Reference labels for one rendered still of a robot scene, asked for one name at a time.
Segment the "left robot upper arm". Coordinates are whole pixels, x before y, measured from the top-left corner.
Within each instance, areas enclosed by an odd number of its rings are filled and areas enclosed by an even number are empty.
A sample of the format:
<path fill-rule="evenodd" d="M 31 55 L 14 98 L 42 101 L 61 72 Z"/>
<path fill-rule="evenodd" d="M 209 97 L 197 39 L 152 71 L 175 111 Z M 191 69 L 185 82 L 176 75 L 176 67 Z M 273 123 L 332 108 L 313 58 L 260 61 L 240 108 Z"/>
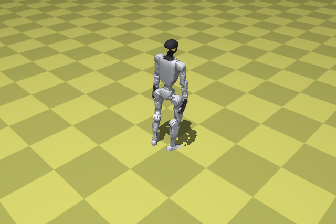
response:
<path fill-rule="evenodd" d="M 154 56 L 154 60 L 155 60 L 155 73 L 159 74 L 159 58 L 162 56 L 161 53 L 157 54 L 156 56 Z"/>

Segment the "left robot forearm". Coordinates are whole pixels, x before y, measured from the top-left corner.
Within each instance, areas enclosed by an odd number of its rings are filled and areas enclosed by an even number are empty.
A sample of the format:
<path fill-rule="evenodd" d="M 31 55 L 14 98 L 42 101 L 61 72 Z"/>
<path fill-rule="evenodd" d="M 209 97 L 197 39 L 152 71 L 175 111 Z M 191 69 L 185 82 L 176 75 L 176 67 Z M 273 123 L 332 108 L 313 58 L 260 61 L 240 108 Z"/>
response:
<path fill-rule="evenodd" d="M 156 88 L 158 88 L 159 83 L 160 83 L 160 76 L 159 76 L 159 74 L 154 73 L 154 84 L 153 85 L 155 85 Z"/>

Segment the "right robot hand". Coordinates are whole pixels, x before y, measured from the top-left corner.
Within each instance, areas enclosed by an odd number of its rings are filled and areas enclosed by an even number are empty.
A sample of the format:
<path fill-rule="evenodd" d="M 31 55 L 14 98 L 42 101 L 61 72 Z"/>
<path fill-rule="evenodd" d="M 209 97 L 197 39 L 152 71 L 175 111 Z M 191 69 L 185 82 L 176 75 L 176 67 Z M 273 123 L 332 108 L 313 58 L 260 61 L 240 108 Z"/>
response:
<path fill-rule="evenodd" d="M 181 110 L 178 110 L 178 111 L 180 111 L 180 112 L 178 112 L 178 114 L 182 114 L 184 112 L 184 109 L 185 109 L 186 104 L 187 104 L 187 99 L 184 99 L 184 101 L 182 101 L 182 102 L 183 102 L 183 105 L 180 106 L 182 108 L 181 108 Z"/>

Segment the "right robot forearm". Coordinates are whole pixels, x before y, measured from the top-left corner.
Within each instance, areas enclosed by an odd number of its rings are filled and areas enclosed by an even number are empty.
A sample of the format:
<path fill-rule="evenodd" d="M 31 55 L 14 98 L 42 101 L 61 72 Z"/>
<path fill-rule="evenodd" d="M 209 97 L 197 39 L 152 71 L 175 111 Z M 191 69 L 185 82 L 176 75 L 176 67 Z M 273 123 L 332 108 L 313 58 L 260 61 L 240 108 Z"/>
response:
<path fill-rule="evenodd" d="M 181 87 L 181 90 L 182 90 L 183 101 L 184 101 L 184 99 L 187 99 L 187 101 L 188 101 L 188 92 L 187 92 L 187 90 L 188 90 L 188 81 L 187 80 L 185 81 L 185 86 Z"/>

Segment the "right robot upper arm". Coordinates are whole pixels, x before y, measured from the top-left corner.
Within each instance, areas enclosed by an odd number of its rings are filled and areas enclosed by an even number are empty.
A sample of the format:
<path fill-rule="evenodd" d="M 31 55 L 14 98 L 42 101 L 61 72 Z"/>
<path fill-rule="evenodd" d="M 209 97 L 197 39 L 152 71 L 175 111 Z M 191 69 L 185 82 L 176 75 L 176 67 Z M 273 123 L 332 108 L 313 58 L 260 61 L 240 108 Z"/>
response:
<path fill-rule="evenodd" d="M 184 87 L 185 86 L 185 81 L 186 81 L 186 64 L 178 61 L 176 63 L 176 68 L 179 71 L 180 85 Z"/>

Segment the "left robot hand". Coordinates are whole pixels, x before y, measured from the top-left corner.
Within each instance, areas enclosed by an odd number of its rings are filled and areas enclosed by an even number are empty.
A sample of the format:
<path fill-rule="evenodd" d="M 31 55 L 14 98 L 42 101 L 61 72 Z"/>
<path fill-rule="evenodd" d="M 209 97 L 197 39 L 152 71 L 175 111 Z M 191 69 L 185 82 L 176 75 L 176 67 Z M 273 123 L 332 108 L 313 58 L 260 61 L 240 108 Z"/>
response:
<path fill-rule="evenodd" d="M 158 88 L 156 88 L 156 86 L 155 86 L 155 85 L 153 85 L 153 89 L 154 89 L 154 90 L 153 90 L 153 92 L 154 92 L 154 91 L 155 91 L 156 89 L 158 89 Z M 152 92 L 152 93 L 153 93 L 153 92 Z M 154 96 L 153 96 L 153 94 L 152 94 L 152 98 L 154 99 Z"/>

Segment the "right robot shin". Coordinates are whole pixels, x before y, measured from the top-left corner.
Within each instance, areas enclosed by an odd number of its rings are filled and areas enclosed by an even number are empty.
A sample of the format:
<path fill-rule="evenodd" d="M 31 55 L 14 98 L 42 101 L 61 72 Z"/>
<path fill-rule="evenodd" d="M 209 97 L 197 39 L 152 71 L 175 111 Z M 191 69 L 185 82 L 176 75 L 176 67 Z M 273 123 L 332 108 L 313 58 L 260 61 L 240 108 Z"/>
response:
<path fill-rule="evenodd" d="M 170 142 L 171 147 L 175 147 L 175 142 L 176 142 L 176 138 L 179 133 L 179 128 L 180 128 L 180 124 L 178 124 L 177 122 L 174 122 L 172 124 L 172 128 L 171 127 L 169 128 L 170 138 L 171 138 L 171 142 Z"/>

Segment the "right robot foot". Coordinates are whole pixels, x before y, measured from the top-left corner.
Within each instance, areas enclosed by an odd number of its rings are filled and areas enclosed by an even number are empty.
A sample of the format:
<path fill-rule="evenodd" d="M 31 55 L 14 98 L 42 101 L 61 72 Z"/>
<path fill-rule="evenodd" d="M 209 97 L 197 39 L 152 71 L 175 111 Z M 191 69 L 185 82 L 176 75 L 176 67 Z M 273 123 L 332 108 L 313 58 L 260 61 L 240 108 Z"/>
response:
<path fill-rule="evenodd" d="M 171 147 L 171 145 L 169 145 L 166 150 L 169 152 L 169 151 L 172 151 L 172 150 L 176 150 L 178 148 L 182 147 L 181 144 L 175 144 L 175 147 Z"/>

